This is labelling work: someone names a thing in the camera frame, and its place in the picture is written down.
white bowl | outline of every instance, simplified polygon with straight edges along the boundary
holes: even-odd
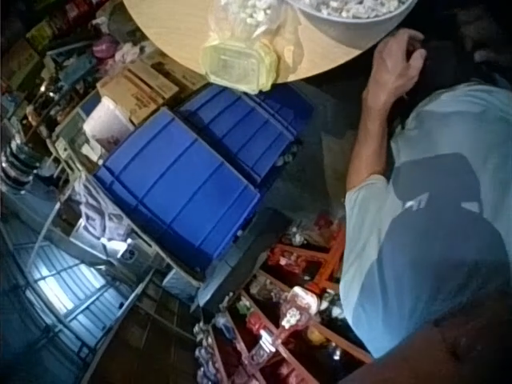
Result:
[[[418,0],[408,0],[394,12],[376,18],[341,18],[317,12],[300,0],[287,0],[299,9],[304,17],[326,36],[345,46],[366,50],[392,31]]]

man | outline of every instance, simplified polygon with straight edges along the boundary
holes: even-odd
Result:
[[[474,81],[432,94],[391,140],[392,105],[427,52],[400,30],[374,55],[346,182],[346,318],[374,357],[469,301],[510,289],[512,93]]]
[[[512,297],[496,294],[422,326],[340,384],[510,384]]]

round wooden table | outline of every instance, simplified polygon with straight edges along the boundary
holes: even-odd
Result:
[[[202,72],[199,55],[209,37],[211,0],[124,0],[124,3],[158,48],[184,66]],[[285,12],[284,25],[274,40],[280,58],[278,82],[299,80],[339,66],[396,26],[389,26],[356,49],[327,37],[291,6]]]

shirt sleeve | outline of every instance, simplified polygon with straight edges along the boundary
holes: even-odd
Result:
[[[346,194],[346,246],[340,295],[349,321],[362,281],[378,254],[381,211],[388,193],[387,180],[372,175]]]

bowl of candy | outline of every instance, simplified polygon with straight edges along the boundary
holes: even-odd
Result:
[[[366,49],[395,28],[418,0],[287,1],[333,40]]]

